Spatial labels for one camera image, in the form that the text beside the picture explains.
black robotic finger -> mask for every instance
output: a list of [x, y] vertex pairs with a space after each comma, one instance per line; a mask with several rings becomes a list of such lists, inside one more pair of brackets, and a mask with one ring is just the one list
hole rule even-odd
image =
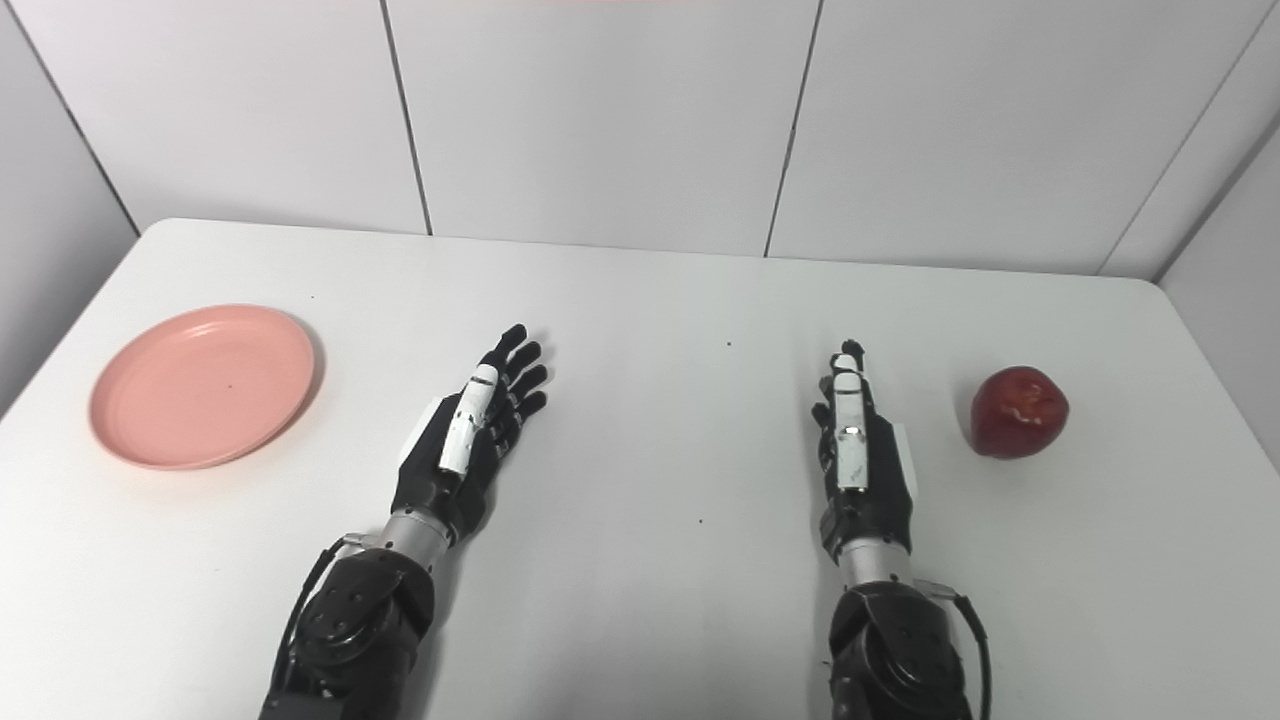
[[495, 345], [489, 352], [485, 352], [484, 357], [480, 359], [480, 364], [495, 368], [500, 375], [503, 368], [507, 366], [507, 356], [511, 355], [513, 350], [520, 347], [520, 343], [525, 342], [527, 337], [529, 331], [525, 329], [525, 325], [518, 323], [512, 325], [511, 329], [502, 333], [502, 337], [498, 340], [498, 345]]
[[867, 351], [863, 350], [863, 346], [859, 345], [856, 341], [846, 340], [844, 343], [841, 343], [840, 352], [845, 355], [852, 355], [854, 363], [858, 363], [858, 369], [859, 370], [863, 369], [863, 355], [865, 355]]
[[493, 414], [489, 415], [489, 432], [497, 438], [507, 425], [515, 423], [516, 418], [516, 404], [511, 401], [511, 397], [506, 397], [498, 404]]
[[529, 345], [517, 350], [511, 356], [511, 359], [507, 360], [503, 375], [506, 375], [508, 380], [515, 380], [516, 378], [520, 377], [520, 373], [525, 372], [525, 368], [531, 365], [535, 360], [538, 360], [541, 356], [543, 356], [543, 346], [539, 345], [538, 341], [535, 340], [534, 342], [530, 342]]
[[520, 439], [520, 432], [525, 427], [525, 421], [529, 420], [530, 415], [538, 413], [547, 406], [547, 393], [535, 392], [526, 397], [524, 402], [516, 406], [515, 411], [511, 413], [508, 418], [503, 421], [495, 423], [493, 427], [494, 445], [498, 447], [498, 456], [502, 457], [511, 452], [511, 448], [516, 446], [516, 441]]
[[525, 374], [520, 375], [520, 379], [511, 386], [511, 396], [516, 398], [516, 402], [520, 402], [530, 393], [530, 391], [547, 382], [547, 366], [534, 365], [526, 370]]
[[836, 462], [836, 447], [835, 442], [831, 439], [831, 433], [823, 433], [818, 439], [818, 466], [822, 468], [823, 473], [828, 473], [831, 466]]
[[525, 400], [522, 400], [520, 405], [516, 406], [516, 419], [520, 421], [520, 424], [525, 424], [525, 421], [529, 420], [529, 418], [534, 413], [538, 413], [543, 407], [547, 407], [547, 393], [538, 391], [526, 397]]
[[813, 405], [813, 419], [818, 421], [818, 427], [827, 429], [831, 427], [831, 406], [826, 402], [815, 402]]
[[836, 456], [836, 434], [831, 432], [829, 427], [822, 429], [822, 434], [818, 436], [818, 457], [820, 460], [831, 460]]

panel seam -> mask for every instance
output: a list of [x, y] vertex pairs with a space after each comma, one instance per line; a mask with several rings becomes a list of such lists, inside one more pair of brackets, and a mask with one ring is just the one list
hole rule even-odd
[[417, 199], [422, 204], [422, 224], [426, 234], [431, 231], [431, 213], [426, 208], [426, 186], [422, 183], [422, 164], [417, 159], [417, 141], [413, 138], [413, 120], [408, 111], [408, 99], [404, 96], [404, 76], [401, 74], [399, 53], [396, 50], [396, 32], [392, 29], [392, 14], [387, 0], [378, 0], [383, 13], [383, 27], [387, 29], [387, 51], [392, 58], [392, 73], [396, 76], [396, 94], [399, 96], [401, 115], [404, 119], [404, 136], [408, 138], [408, 156], [413, 163], [413, 181], [417, 183]]
[[[1258, 20], [1258, 24], [1253, 28], [1253, 32], [1249, 33], [1249, 38], [1244, 41], [1244, 46], [1240, 47], [1240, 51], [1235, 55], [1235, 59], [1231, 60], [1231, 65], [1226, 69], [1226, 73], [1222, 74], [1222, 78], [1217, 82], [1217, 87], [1213, 88], [1213, 92], [1210, 94], [1208, 101], [1204, 102], [1203, 108], [1201, 108], [1199, 114], [1196, 115], [1196, 120], [1192, 122], [1192, 127], [1187, 129], [1187, 133], [1178, 143], [1178, 147], [1174, 149], [1172, 155], [1169, 156], [1169, 161], [1165, 163], [1165, 167], [1160, 170], [1160, 176], [1156, 177], [1156, 182], [1151, 186], [1151, 190], [1147, 191], [1147, 195], [1142, 199], [1142, 202], [1138, 204], [1138, 209], [1134, 210], [1133, 215], [1129, 218], [1129, 222], [1125, 223], [1124, 229], [1120, 231], [1120, 237], [1117, 237], [1116, 241], [1111, 245], [1111, 250], [1107, 251], [1106, 256], [1102, 259], [1102, 263], [1098, 265], [1098, 269], [1094, 270], [1093, 273], [1094, 275], [1102, 274], [1102, 269], [1107, 266], [1107, 263], [1111, 261], [1111, 256], [1115, 255], [1116, 250], [1120, 249], [1120, 243], [1123, 243], [1125, 236], [1129, 234], [1129, 229], [1133, 228], [1133, 224], [1138, 220], [1138, 217], [1142, 215], [1143, 210], [1146, 210], [1147, 204], [1151, 202], [1152, 196], [1156, 195], [1156, 190], [1160, 187], [1160, 183], [1164, 182], [1165, 176], [1169, 174], [1169, 169], [1174, 167], [1174, 161], [1176, 161], [1178, 156], [1181, 155], [1183, 147], [1187, 146], [1187, 142], [1192, 138], [1192, 135], [1196, 133], [1196, 128], [1199, 127], [1201, 120], [1204, 119], [1204, 115], [1208, 113], [1208, 109], [1213, 106], [1213, 101], [1217, 100], [1217, 95], [1222, 91], [1222, 87], [1226, 86], [1226, 81], [1231, 77], [1231, 73], [1235, 72], [1236, 65], [1240, 64], [1240, 59], [1244, 58], [1245, 53], [1248, 53], [1249, 46], [1253, 45], [1253, 40], [1258, 36], [1258, 32], [1262, 31], [1262, 26], [1266, 24], [1267, 18], [1271, 17], [1271, 12], [1276, 9], [1277, 1], [1280, 0], [1271, 0], [1271, 6], [1267, 8], [1267, 12], [1262, 14], [1262, 19]], [[1185, 247], [1185, 242], [1183, 242], [1181, 246], [1174, 251], [1174, 255], [1180, 254], [1181, 247]], [[1165, 263], [1165, 269], [1167, 269], [1169, 264], [1170, 261]], [[1158, 277], [1162, 275], [1164, 272], [1165, 270], [1160, 270], [1156, 278], [1158, 279]]]
[[796, 126], [800, 124], [800, 106], [804, 104], [804, 90], [809, 85], [809, 67], [813, 64], [813, 49], [818, 41], [818, 24], [822, 22], [822, 6], [826, 0], [818, 0], [818, 10], [813, 17], [813, 31], [809, 33], [809, 50], [804, 58], [804, 72], [800, 74], [800, 92], [796, 94], [796, 110], [791, 115], [791, 131], [787, 133], [787, 150], [782, 155], [782, 173], [778, 177], [778, 192], [773, 196], [773, 213], [769, 215], [769, 232], [764, 237], [764, 255], [769, 256], [773, 245], [773, 228], [778, 223], [778, 206], [782, 204], [782, 186], [787, 182], [787, 169], [791, 167], [791, 151], [796, 145]]
[[1213, 197], [1208, 201], [1208, 205], [1206, 205], [1204, 209], [1201, 210], [1201, 214], [1196, 217], [1196, 222], [1192, 223], [1190, 228], [1187, 229], [1181, 240], [1178, 241], [1178, 246], [1174, 249], [1172, 252], [1169, 254], [1169, 258], [1165, 259], [1160, 269], [1156, 270], [1156, 274], [1151, 278], [1151, 282], [1160, 284], [1160, 282], [1165, 279], [1165, 275], [1169, 274], [1169, 269], [1174, 266], [1174, 263], [1176, 263], [1178, 259], [1183, 255], [1183, 251], [1185, 251], [1187, 246], [1192, 243], [1192, 240], [1194, 240], [1196, 236], [1199, 234], [1199, 231], [1204, 227], [1204, 223], [1207, 223], [1208, 219], [1213, 217], [1213, 213], [1217, 211], [1217, 208], [1222, 204], [1224, 200], [1226, 200], [1226, 196], [1231, 193], [1231, 190], [1234, 190], [1235, 184], [1240, 182], [1240, 178], [1244, 176], [1244, 173], [1248, 172], [1249, 165], [1253, 164], [1253, 160], [1257, 159], [1258, 154], [1262, 152], [1262, 150], [1275, 136], [1276, 128], [1280, 128], [1280, 111], [1276, 111], [1276, 114], [1271, 117], [1271, 120], [1267, 123], [1266, 129], [1263, 129], [1262, 135], [1260, 135], [1258, 138], [1253, 141], [1253, 145], [1249, 146], [1249, 150], [1244, 154], [1244, 158], [1242, 158], [1240, 161], [1236, 163], [1235, 168], [1231, 170], [1231, 174], [1228, 176], [1226, 182], [1222, 183], [1222, 187], [1220, 187], [1217, 192], [1213, 193]]
[[45, 81], [49, 87], [54, 90], [54, 95], [58, 97], [58, 102], [63, 106], [63, 111], [67, 113], [67, 118], [72, 122], [72, 128], [81, 140], [81, 145], [84, 146], [84, 151], [88, 152], [90, 160], [93, 161], [93, 167], [97, 169], [99, 177], [106, 184], [108, 192], [111, 193], [111, 199], [115, 200], [116, 206], [120, 209], [120, 214], [124, 215], [124, 222], [129, 224], [129, 229], [133, 231], [134, 237], [140, 237], [142, 233], [138, 232], [138, 224], [133, 222], [133, 215], [129, 213], [129, 208], [124, 204], [124, 199], [120, 197], [120, 192], [115, 188], [115, 183], [111, 182], [111, 176], [106, 173], [106, 168], [102, 167], [102, 160], [97, 156], [93, 146], [90, 145], [88, 137], [84, 135], [84, 128], [81, 127], [79, 120], [76, 119], [76, 113], [72, 111], [72, 106], [67, 102], [67, 96], [63, 95], [60, 87], [54, 81], [54, 76], [49, 72], [49, 64], [40, 55], [40, 50], [36, 49], [36, 42], [31, 38], [31, 33], [27, 32], [27, 26], [22, 23], [22, 18], [18, 17], [18, 10], [14, 9], [13, 3], [9, 0], [3, 0], [5, 8], [9, 9], [9, 15], [13, 17], [13, 22], [18, 26], [18, 32], [22, 33], [23, 40], [27, 42], [27, 47], [31, 49], [31, 54], [36, 58], [36, 64], [40, 65], [40, 72], [44, 73]]

white wall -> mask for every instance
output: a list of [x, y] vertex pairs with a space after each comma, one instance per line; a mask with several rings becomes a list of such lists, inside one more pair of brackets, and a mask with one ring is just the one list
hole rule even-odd
[[1280, 106], [1276, 0], [10, 1], [141, 227], [1151, 277]]
[[390, 0], [438, 234], [760, 255], [817, 0]]
[[0, 414], [134, 234], [0, 3]]
[[827, 0], [771, 255], [1097, 273], [1271, 6]]
[[1271, 461], [1280, 465], [1277, 269], [1280, 140], [1272, 138], [1161, 286]]
[[141, 228], [425, 232], [378, 0], [12, 0]]
[[1257, 35], [1161, 174], [1102, 274], [1152, 278], [1155, 269], [1164, 268], [1280, 111], [1280, 13], [1275, 8], [1272, 1]]

robot finger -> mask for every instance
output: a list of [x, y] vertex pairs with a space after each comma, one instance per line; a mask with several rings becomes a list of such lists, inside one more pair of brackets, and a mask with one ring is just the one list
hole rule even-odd
[[494, 446], [498, 448], [498, 457], [506, 456], [520, 439], [520, 432], [525, 427], [525, 420], [547, 406], [547, 393], [539, 391], [530, 395], [521, 402], [509, 416], [503, 418], [500, 425], [494, 425]]
[[836, 443], [832, 441], [831, 432], [823, 430], [822, 437], [818, 438], [818, 464], [822, 465], [823, 471], [827, 471], [835, 461]]
[[511, 356], [511, 360], [507, 360], [503, 375], [506, 375], [508, 380], [518, 378], [520, 373], [524, 373], [525, 368], [527, 368], [535, 360], [541, 357], [541, 355], [543, 355], [543, 346], [539, 345], [536, 340], [534, 342], [530, 342], [529, 345], [517, 350], [516, 354]]
[[520, 375], [520, 379], [516, 380], [516, 384], [511, 386], [508, 392], [511, 392], [513, 401], [518, 404], [530, 393], [530, 391], [547, 382], [547, 377], [548, 373], [545, 365], [534, 365], [532, 368], [525, 370], [525, 374]]
[[831, 374], [841, 375], [845, 373], [861, 373], [863, 363], [856, 356], [849, 355], [847, 352], [837, 352], [831, 356]]
[[502, 338], [498, 340], [498, 345], [485, 354], [484, 359], [480, 360], [480, 364], [490, 365], [502, 370], [507, 366], [507, 356], [511, 355], [511, 351], [520, 347], [520, 343], [525, 342], [526, 338], [529, 338], [529, 331], [525, 329], [525, 325], [516, 323], [511, 327], [511, 329], [502, 333]]
[[489, 432], [497, 437], [503, 428], [511, 424], [512, 418], [516, 415], [516, 402], [513, 402], [511, 395], [508, 395], [500, 402], [494, 402], [493, 405], [493, 410], [489, 413], [489, 420], [485, 425], [488, 425]]
[[829, 405], [827, 405], [826, 402], [814, 402], [813, 410], [810, 410], [810, 413], [813, 414], [813, 419], [818, 421], [819, 428], [826, 430], [827, 428], [831, 427]]
[[865, 355], [867, 351], [863, 350], [863, 346], [859, 345], [858, 341], [846, 340], [840, 346], [840, 352], [842, 352], [844, 355], [852, 355], [854, 356], [854, 361], [858, 363], [858, 369], [859, 370], [863, 369], [863, 355]]

white table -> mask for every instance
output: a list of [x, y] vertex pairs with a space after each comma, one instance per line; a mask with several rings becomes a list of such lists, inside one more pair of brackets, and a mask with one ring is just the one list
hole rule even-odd
[[[307, 413], [210, 470], [101, 451], [102, 365], [220, 302], [314, 331]], [[169, 220], [0, 424], [4, 715], [256, 717], [316, 552], [380, 527], [417, 415], [515, 320], [552, 347], [550, 405], [442, 570], [406, 717], [829, 716], [808, 413], [846, 337], [910, 433], [918, 571], [989, 630], [996, 717], [1280, 706], [1280, 480], [1149, 284]], [[1018, 363], [1071, 419], [1036, 457], [979, 457], [957, 416]]]

